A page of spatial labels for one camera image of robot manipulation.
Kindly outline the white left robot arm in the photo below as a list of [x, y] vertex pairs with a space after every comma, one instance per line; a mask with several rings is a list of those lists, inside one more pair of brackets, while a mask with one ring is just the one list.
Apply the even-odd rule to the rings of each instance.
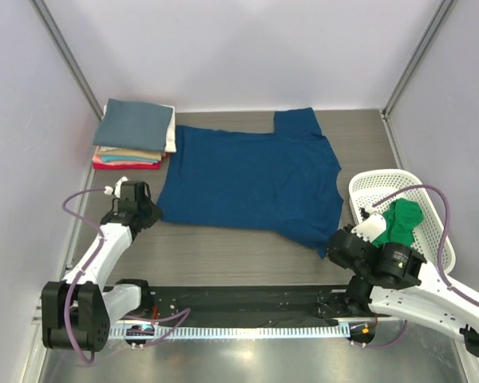
[[126, 278], [111, 289], [105, 284], [134, 239], [162, 217], [144, 181], [120, 178], [102, 188], [112, 207], [92, 226], [97, 235], [77, 265], [60, 281], [42, 289], [42, 342], [47, 349], [101, 351], [113, 324], [128, 314], [152, 311], [148, 282]]

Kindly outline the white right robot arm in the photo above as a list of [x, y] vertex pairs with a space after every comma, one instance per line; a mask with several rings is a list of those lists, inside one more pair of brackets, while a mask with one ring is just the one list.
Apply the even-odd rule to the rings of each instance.
[[447, 278], [418, 251], [400, 243], [375, 247], [353, 230], [340, 229], [327, 257], [354, 272], [346, 288], [348, 314], [388, 315], [463, 342], [479, 358], [479, 293]]

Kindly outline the dark blue t shirt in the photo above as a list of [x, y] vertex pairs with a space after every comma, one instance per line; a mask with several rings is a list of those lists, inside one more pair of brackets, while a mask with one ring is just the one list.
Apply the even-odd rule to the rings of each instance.
[[341, 166], [313, 109], [276, 112], [269, 133], [180, 125], [176, 144], [157, 200], [164, 221], [274, 231], [325, 258]]

